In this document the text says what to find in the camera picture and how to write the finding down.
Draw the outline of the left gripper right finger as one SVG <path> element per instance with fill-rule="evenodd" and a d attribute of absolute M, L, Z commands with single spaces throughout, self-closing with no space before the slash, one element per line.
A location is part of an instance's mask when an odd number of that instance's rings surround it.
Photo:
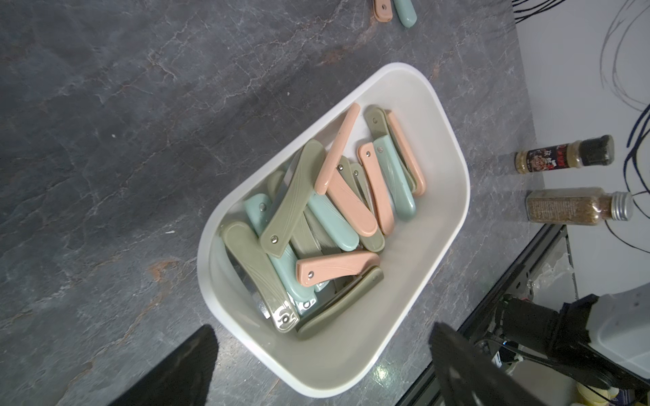
<path fill-rule="evenodd" d="M 541 405 L 451 326 L 436 322 L 429 340 L 446 405 Z"/>

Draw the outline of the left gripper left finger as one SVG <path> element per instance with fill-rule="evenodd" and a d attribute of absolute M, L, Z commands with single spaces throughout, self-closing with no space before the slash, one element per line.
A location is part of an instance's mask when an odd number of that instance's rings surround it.
<path fill-rule="evenodd" d="M 218 358 L 218 340 L 201 326 L 113 405 L 204 405 Z"/>

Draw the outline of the white plastic storage box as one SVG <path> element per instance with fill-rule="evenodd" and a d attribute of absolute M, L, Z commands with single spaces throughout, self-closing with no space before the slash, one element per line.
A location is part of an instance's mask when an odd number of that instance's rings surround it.
<path fill-rule="evenodd" d="M 398 222 L 381 255 L 384 280 L 321 333 L 279 332 L 257 308 L 228 258 L 220 231 L 242 218 L 242 201 L 308 140 L 329 145 L 352 103 L 395 113 L 427 183 L 416 216 Z M 387 64 L 284 147 L 214 209 L 197 252 L 211 313 L 280 380 L 311 398 L 347 391 L 372 369 L 460 232 L 471 196 L 467 163 L 429 80 L 409 64 Z"/>

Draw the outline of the teal folding fruit knife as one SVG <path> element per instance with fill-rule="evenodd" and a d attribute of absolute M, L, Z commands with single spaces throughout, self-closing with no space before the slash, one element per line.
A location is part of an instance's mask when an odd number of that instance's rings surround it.
<path fill-rule="evenodd" d="M 416 10 L 411 0 L 394 0 L 394 7 L 400 23 L 410 29 L 417 22 Z"/>

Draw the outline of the pink folding fruit knife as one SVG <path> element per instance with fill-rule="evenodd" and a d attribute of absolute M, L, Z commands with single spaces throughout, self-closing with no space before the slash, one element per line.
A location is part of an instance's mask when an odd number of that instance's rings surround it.
<path fill-rule="evenodd" d="M 377 21 L 391 22 L 393 18 L 392 2 L 390 0 L 373 0 L 373 13 Z"/>

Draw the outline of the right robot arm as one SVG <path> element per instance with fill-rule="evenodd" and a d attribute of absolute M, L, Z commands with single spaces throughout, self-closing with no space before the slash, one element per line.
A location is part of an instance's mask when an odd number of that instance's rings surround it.
<path fill-rule="evenodd" d="M 649 287 L 591 294 L 560 311 L 522 299 L 497 307 L 500 336 L 584 386 L 648 391 Z"/>

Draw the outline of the teal folding knife middle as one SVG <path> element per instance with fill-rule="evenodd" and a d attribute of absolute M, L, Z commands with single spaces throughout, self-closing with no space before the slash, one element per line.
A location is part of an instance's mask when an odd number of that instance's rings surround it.
<path fill-rule="evenodd" d="M 341 250 L 350 252 L 357 248 L 360 242 L 357 232 L 348 224 L 328 196 L 313 192 L 307 204 L 328 236 Z"/>

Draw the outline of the pink folding knife middle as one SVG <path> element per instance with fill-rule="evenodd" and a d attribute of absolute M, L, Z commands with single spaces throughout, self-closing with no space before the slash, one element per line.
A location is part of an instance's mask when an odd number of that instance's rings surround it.
<path fill-rule="evenodd" d="M 375 216 L 348 186 L 338 171 L 333 173 L 328 183 L 327 195 L 348 224 L 360 236 L 371 237 L 378 231 Z"/>

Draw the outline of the olive folding knife top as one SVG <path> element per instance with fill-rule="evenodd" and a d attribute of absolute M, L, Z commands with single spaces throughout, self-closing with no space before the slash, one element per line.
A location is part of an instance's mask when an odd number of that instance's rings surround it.
<path fill-rule="evenodd" d="M 259 237 L 263 250 L 279 258 L 290 242 L 299 218 L 314 193 L 325 159 L 323 144 L 309 140 L 292 158 L 274 198 L 267 225 Z"/>

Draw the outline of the glass spice jar silver cap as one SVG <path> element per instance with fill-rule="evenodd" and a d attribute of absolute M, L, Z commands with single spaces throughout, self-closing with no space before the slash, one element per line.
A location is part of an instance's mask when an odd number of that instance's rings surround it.
<path fill-rule="evenodd" d="M 596 226 L 609 220 L 629 221 L 633 197 L 602 188 L 540 189 L 527 195 L 526 213 L 534 223 Z"/>

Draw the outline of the spice jar black cap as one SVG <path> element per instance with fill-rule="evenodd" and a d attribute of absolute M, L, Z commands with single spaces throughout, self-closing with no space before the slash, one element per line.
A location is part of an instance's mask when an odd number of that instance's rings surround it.
<path fill-rule="evenodd" d="M 515 157 L 516 170 L 520 174 L 609 166 L 613 162 L 614 138 L 611 135 L 518 152 Z"/>

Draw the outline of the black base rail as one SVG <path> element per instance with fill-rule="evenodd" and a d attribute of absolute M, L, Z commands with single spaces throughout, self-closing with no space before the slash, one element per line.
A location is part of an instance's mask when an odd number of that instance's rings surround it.
<path fill-rule="evenodd" d="M 531 243 L 521 252 L 503 276 L 486 294 L 477 308 L 463 322 L 457 331 L 479 352 L 489 357 L 493 363 L 494 355 L 504 346 L 499 326 L 503 307 L 514 299 L 531 301 L 533 299 L 533 280 L 540 274 L 542 263 L 559 243 L 565 243 L 567 229 L 560 225 L 544 225 Z M 411 385 L 398 402 L 399 405 L 446 405 L 440 391 L 438 377 L 433 361 Z"/>

